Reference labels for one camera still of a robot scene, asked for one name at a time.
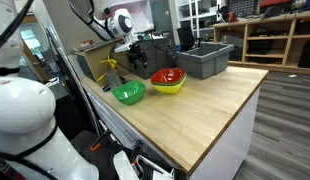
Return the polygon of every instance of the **white robot head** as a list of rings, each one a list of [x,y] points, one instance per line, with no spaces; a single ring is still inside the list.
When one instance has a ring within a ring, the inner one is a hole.
[[[45,85],[16,77],[0,78],[0,131],[23,134],[47,124],[56,102]]]

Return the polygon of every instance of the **red bowl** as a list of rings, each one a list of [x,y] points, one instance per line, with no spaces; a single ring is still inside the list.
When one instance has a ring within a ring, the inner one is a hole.
[[[151,82],[160,84],[174,84],[181,81],[185,74],[185,69],[161,69],[151,77]]]

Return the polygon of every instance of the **yellow object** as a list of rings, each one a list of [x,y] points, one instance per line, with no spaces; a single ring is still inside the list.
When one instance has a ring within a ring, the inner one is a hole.
[[[101,64],[103,63],[108,63],[108,65],[111,67],[111,69],[115,69],[117,65],[117,61],[115,59],[107,59],[103,60],[100,62]]]
[[[186,79],[186,76],[184,76],[183,80],[179,83],[179,84],[176,84],[176,85],[173,85],[173,86],[169,86],[169,85],[155,85],[155,84],[152,84],[153,87],[161,92],[161,93],[164,93],[164,94],[175,94],[177,93],[183,86],[183,84],[185,83],[185,79]]]
[[[105,77],[105,73],[104,73],[101,77],[99,77],[99,78],[97,79],[97,81],[101,81],[101,80],[103,80],[103,79],[104,79],[104,77]]]
[[[101,61],[100,63],[101,63],[101,64],[103,64],[103,63],[108,63],[108,65],[110,66],[110,69],[116,69],[116,65],[117,65],[117,61],[116,61],[115,59],[109,59],[109,57],[108,57],[107,60],[103,60],[103,61]],[[103,80],[104,77],[105,77],[105,74],[103,74],[101,77],[99,77],[99,78],[97,79],[97,81]]]

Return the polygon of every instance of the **butcher block countertop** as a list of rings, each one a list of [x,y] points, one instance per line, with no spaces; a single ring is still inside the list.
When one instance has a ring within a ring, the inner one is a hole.
[[[175,95],[157,92],[150,80],[125,78],[146,85],[144,98],[131,106],[104,93],[87,77],[81,81],[152,142],[187,175],[191,175],[260,87],[267,70],[228,67],[205,80],[187,76]]]

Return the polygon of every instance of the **gray floor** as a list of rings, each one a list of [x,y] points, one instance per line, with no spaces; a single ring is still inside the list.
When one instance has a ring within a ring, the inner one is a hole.
[[[235,180],[310,179],[310,75],[271,72],[263,83],[251,147]]]

